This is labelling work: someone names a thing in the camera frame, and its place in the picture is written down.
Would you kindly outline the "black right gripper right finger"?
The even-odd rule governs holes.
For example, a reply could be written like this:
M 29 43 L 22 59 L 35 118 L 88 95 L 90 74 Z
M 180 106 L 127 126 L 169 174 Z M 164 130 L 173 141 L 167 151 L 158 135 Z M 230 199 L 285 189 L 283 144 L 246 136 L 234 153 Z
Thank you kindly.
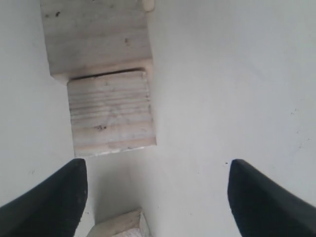
M 243 237 L 316 235 L 316 208 L 242 159 L 231 163 L 227 195 Z

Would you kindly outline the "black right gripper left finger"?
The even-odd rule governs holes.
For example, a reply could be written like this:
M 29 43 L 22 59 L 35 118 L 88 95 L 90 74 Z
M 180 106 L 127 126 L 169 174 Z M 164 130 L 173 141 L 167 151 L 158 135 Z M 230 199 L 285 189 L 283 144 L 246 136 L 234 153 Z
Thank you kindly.
M 0 208 L 2 237 L 73 237 L 88 195 L 87 168 L 76 158 Z

